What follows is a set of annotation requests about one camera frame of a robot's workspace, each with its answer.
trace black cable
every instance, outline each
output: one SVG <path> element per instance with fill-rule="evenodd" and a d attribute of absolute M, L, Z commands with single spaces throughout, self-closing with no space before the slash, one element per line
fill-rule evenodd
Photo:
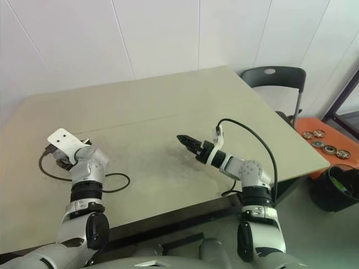
<path fill-rule="evenodd" d="M 222 197 L 225 197 L 225 196 L 227 196 L 227 195 L 229 195 L 229 194 L 231 194 L 231 193 L 236 193 L 237 196 L 238 196 L 238 199 L 239 199 L 240 202 L 242 203 L 242 196 L 241 196 L 242 192 L 237 191 L 237 190 L 234 189 L 235 186 L 236 186 L 236 184 L 237 184 L 237 181 L 234 180 L 233 186 L 232 186 L 228 191 L 222 192 L 221 196 L 222 196 Z"/>
<path fill-rule="evenodd" d="M 270 159 L 273 163 L 273 170 L 274 170 L 274 187 L 273 187 L 273 193 L 272 193 L 272 199 L 273 199 L 273 203 L 276 204 L 277 202 L 277 192 L 278 192 L 278 171 L 277 171 L 277 164 L 275 162 L 274 156 L 272 151 L 270 150 L 270 148 L 268 147 L 268 145 L 263 141 L 263 139 L 255 132 L 253 131 L 251 128 L 249 128 L 248 126 L 244 125 L 243 123 L 240 123 L 234 119 L 228 119 L 228 118 L 224 118 L 221 119 L 218 124 L 217 124 L 217 128 L 219 128 L 219 125 L 222 122 L 232 122 L 238 126 L 241 126 L 242 128 L 246 129 L 247 131 L 249 131 L 252 135 L 254 135 L 261 143 L 262 145 L 265 147 L 265 149 L 267 150 Z"/>
<path fill-rule="evenodd" d="M 53 179 L 58 179 L 58 180 L 61 180 L 61 181 L 66 181 L 66 182 L 71 182 L 71 181 L 72 181 L 71 179 L 68 179 L 68 178 L 60 178 L 60 177 L 57 177 L 57 176 L 52 175 L 52 174 L 50 174 L 49 172 L 45 171 L 45 169 L 43 168 L 43 159 L 44 159 L 45 156 L 46 156 L 46 154 L 43 153 L 43 154 L 40 156 L 40 158 L 39 158 L 39 169 L 40 169 L 40 171 L 41 171 L 42 173 L 44 173 L 45 175 L 47 175 L 48 177 L 51 177 L 51 178 L 53 178 Z M 128 175 L 126 175 L 126 174 L 123 174 L 123 173 L 110 173 L 110 174 L 105 175 L 105 177 L 110 177 L 110 176 L 112 176 L 112 175 L 121 175 L 121 176 L 125 177 L 125 178 L 127 179 L 127 184 L 126 184 L 125 186 L 121 187 L 121 188 L 111 189 L 111 190 L 109 190 L 109 191 L 103 189 L 103 190 L 101 190 L 103 193 L 113 193 L 113 192 L 121 191 L 121 190 L 127 188 L 127 186 L 130 185 L 130 183 L 131 183 L 130 177 L 129 177 Z"/>
<path fill-rule="evenodd" d="M 110 174 L 105 175 L 105 177 L 110 177 L 111 175 L 121 175 L 121 176 L 124 176 L 124 177 L 127 179 L 127 184 L 124 185 L 124 186 L 121 187 L 121 188 L 118 188 L 118 189 L 111 189 L 110 191 L 106 191 L 106 190 L 103 189 L 102 192 L 104 192 L 104 193 L 119 192 L 119 191 L 121 191 L 121 190 L 127 188 L 127 186 L 130 185 L 130 183 L 131 183 L 130 177 L 129 177 L 128 175 L 126 175 L 126 174 L 122 174 L 122 173 L 110 173 Z"/>
<path fill-rule="evenodd" d="M 45 154 L 42 154 L 39 158 L 39 169 L 41 172 L 43 172 L 45 175 L 47 175 L 48 177 L 51 177 L 51 178 L 54 178 L 54 179 L 58 179 L 58 180 L 62 180 L 62 181 L 67 181 L 67 182 L 71 182 L 72 180 L 68 179 L 68 178 L 60 178 L 60 177 L 57 177 L 55 175 L 52 175 L 48 172 L 46 172 L 43 168 L 43 159 L 46 155 Z"/>

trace black chair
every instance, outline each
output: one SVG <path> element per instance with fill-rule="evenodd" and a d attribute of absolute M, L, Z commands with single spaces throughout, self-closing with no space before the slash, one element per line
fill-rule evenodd
<path fill-rule="evenodd" d="M 240 76 L 251 88 L 259 86 L 284 86 L 298 89 L 298 99 L 294 115 L 287 117 L 283 112 L 276 112 L 282 119 L 295 128 L 298 114 L 302 111 L 299 107 L 306 78 L 306 72 L 302 68 L 263 66 L 245 70 Z"/>

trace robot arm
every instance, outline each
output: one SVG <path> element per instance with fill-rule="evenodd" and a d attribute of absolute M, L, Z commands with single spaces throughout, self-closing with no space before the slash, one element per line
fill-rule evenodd
<path fill-rule="evenodd" d="M 185 135 L 177 136 L 203 164 L 212 165 L 234 180 L 242 182 L 242 215 L 238 227 L 238 255 L 256 268 L 301 268 L 296 258 L 286 254 L 282 230 L 271 195 L 270 178 L 255 160 L 244 160 L 220 151 L 223 130 L 219 125 L 214 143 Z"/>
<path fill-rule="evenodd" d="M 83 268 L 108 240 L 109 223 L 102 202 L 107 156 L 88 140 L 80 141 L 64 129 L 54 132 L 48 141 L 43 155 L 52 154 L 72 178 L 70 203 L 57 240 L 0 268 Z"/>

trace metal frame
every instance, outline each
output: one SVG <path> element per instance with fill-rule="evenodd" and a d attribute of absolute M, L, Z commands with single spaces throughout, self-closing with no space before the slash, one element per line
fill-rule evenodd
<path fill-rule="evenodd" d="M 127 247 L 129 245 L 137 244 L 142 241 L 147 241 L 156 237 L 160 237 L 162 235 L 185 230 L 208 221 L 213 221 L 216 219 L 221 219 L 223 217 L 232 216 L 232 215 L 239 215 L 241 212 L 242 212 L 242 206 L 231 206 L 225 209 L 211 212 L 209 214 L 195 216 L 190 219 L 186 219 L 166 226 L 154 228 L 148 231 L 144 231 L 142 233 L 130 235 L 120 239 L 115 239 L 106 244 L 104 251 L 106 252 L 118 248 Z"/>
<path fill-rule="evenodd" d="M 347 84 L 347 86 L 344 88 L 342 93 L 338 96 L 334 104 L 330 107 L 328 112 L 324 115 L 322 121 L 327 122 L 330 119 L 333 120 L 338 125 L 340 125 L 343 129 L 345 129 L 348 133 L 350 133 L 352 136 L 354 136 L 356 139 L 359 140 L 359 129 L 357 129 L 355 126 L 347 122 L 345 120 L 345 117 L 337 114 L 337 111 L 340 108 L 340 106 L 350 96 L 350 94 L 358 84 L 359 84 L 359 69 L 352 77 L 350 82 Z"/>

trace round metal part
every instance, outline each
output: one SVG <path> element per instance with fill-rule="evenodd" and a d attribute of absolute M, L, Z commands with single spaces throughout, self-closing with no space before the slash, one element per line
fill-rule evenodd
<path fill-rule="evenodd" d="M 308 139 L 308 140 L 314 138 L 314 134 L 313 134 L 312 132 L 306 131 L 306 132 L 304 132 L 302 135 L 303 135 L 303 137 L 304 137 L 305 139 Z"/>
<path fill-rule="evenodd" d="M 334 155 L 337 153 L 337 148 L 334 146 L 331 146 L 331 145 L 326 145 L 326 146 L 322 147 L 322 149 L 326 154 L 329 154 L 329 155 Z"/>
<path fill-rule="evenodd" d="M 322 130 L 315 130 L 313 132 L 314 136 L 317 137 L 317 138 L 323 138 L 325 137 L 325 132 L 322 131 Z"/>
<path fill-rule="evenodd" d="M 349 159 L 350 158 L 350 152 L 346 150 L 338 150 L 337 151 L 337 157 L 341 159 Z"/>
<path fill-rule="evenodd" d="M 318 140 L 313 141 L 313 142 L 311 142 L 310 144 L 311 144 L 313 147 L 324 147 L 324 146 L 325 146 L 325 144 L 324 144 L 323 142 L 318 141 Z"/>

